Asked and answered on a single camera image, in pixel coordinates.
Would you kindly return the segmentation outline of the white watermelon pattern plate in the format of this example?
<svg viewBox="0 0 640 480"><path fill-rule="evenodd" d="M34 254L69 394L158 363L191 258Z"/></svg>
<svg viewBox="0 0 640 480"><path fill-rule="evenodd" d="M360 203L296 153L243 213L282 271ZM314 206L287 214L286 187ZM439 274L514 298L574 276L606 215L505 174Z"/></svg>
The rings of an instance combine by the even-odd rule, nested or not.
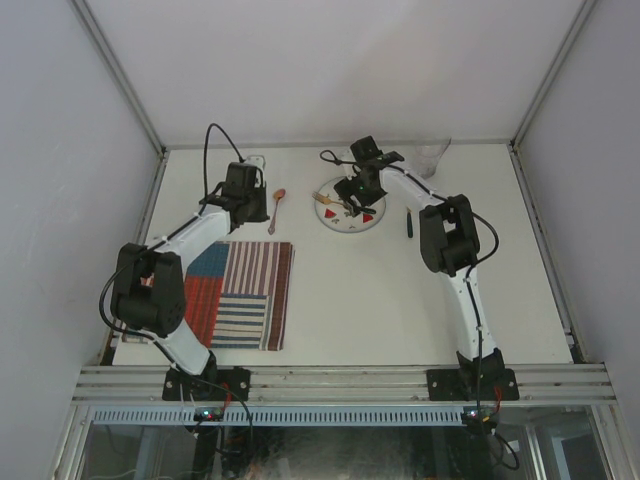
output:
<svg viewBox="0 0 640 480"><path fill-rule="evenodd" d="M341 201L334 190L334 185L341 179L342 177L336 177L329 180L314 192L326 195L332 200ZM359 215L351 215L347 208L334 204L323 205L314 199L313 205L318 220L325 227L334 232L345 234L361 233L375 227L386 212L386 200L384 198L371 206L371 213L360 213Z"/></svg>

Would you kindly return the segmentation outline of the gold fork green handle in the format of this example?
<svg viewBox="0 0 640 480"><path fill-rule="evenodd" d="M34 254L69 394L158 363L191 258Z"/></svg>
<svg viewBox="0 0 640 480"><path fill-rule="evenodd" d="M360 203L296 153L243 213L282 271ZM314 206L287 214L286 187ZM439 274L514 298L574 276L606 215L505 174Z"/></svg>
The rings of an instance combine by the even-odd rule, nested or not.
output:
<svg viewBox="0 0 640 480"><path fill-rule="evenodd" d="M341 206L343 208L347 208L347 205L341 201L337 201L337 200L332 200L330 197L326 196L326 195L322 195L319 192L313 192L312 193L312 197L315 201L323 204L323 205L338 205Z"/></svg>

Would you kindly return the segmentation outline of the pink handled spoon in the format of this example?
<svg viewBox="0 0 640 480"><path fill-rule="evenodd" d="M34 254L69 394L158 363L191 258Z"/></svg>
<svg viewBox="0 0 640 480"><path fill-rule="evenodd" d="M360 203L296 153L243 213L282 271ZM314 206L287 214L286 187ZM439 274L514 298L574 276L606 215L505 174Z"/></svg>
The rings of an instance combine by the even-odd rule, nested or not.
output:
<svg viewBox="0 0 640 480"><path fill-rule="evenodd" d="M269 235L274 235L276 232L277 212L279 209L280 202L284 199L285 196L286 196L286 190L284 188L280 188L273 193L274 210L273 210L273 214L271 216L270 224L267 230Z"/></svg>

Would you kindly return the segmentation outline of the gold knife green handle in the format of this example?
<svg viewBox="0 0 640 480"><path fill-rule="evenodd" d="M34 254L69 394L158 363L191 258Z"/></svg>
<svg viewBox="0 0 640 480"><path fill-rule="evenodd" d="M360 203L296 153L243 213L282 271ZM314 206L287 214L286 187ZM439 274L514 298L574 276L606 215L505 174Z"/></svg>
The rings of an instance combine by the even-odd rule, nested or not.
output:
<svg viewBox="0 0 640 480"><path fill-rule="evenodd" d="M406 208L406 233L407 233L407 237L409 239L412 239L414 237L414 227L413 227L413 220L412 220L412 212L411 210L407 207Z"/></svg>

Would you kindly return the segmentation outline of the striped patchwork placemat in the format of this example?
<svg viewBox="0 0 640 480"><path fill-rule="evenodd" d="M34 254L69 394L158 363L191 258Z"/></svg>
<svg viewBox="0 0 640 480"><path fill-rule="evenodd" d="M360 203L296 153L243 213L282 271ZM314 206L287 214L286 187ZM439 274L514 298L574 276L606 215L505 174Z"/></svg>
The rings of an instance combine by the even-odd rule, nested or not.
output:
<svg viewBox="0 0 640 480"><path fill-rule="evenodd" d="M185 319L213 349L283 347L291 267L289 242L222 241L187 269Z"/></svg>

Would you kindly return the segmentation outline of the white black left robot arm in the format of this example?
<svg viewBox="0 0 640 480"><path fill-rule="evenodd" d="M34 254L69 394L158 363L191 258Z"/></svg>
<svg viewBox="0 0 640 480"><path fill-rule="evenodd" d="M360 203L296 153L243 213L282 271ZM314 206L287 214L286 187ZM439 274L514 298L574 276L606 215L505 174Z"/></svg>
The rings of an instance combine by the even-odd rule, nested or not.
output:
<svg viewBox="0 0 640 480"><path fill-rule="evenodd" d="M150 340L186 374L184 388L199 400L215 395L219 376L215 355L185 319L186 272L215 241L245 223L268 220L265 167L262 156L230 163L225 180L174 232L151 246L124 245L105 285L111 291L110 313L125 325L122 332Z"/></svg>

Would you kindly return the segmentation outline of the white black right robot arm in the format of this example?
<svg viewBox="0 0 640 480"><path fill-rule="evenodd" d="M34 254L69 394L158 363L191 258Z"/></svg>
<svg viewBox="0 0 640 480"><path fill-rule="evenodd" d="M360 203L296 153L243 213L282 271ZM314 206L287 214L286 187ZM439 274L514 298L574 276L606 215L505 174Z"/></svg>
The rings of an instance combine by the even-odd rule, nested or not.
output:
<svg viewBox="0 0 640 480"><path fill-rule="evenodd" d="M490 332L478 288L480 241L473 213L464 195L445 197L408 170L381 158L355 166L334 190L353 212L387 195L419 209L420 255L429 271L443 281L456 326L459 385L468 397L480 399L492 391L505 371L502 352Z"/></svg>

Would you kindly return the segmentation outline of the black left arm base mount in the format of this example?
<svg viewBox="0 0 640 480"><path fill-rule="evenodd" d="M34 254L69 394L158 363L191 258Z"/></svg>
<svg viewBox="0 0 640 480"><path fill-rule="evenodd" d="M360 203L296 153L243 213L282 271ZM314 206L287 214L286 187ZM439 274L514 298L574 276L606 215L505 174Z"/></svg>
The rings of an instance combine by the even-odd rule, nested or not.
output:
<svg viewBox="0 0 640 480"><path fill-rule="evenodd" d="M224 401L239 398L247 401L250 391L251 372L233 367L219 369L214 379L200 375L191 376L170 368L164 379L161 398L164 401Z"/></svg>

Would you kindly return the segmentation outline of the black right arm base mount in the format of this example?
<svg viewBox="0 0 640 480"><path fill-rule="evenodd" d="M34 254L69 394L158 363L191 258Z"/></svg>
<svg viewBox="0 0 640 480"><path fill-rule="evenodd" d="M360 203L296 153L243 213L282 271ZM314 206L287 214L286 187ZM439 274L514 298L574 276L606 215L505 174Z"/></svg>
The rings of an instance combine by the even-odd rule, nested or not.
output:
<svg viewBox="0 0 640 480"><path fill-rule="evenodd" d="M431 401L497 401L498 394L506 401L517 401L520 392L515 371L505 369L497 376L484 374L480 383L474 376L465 379L459 368L426 371L428 395Z"/></svg>

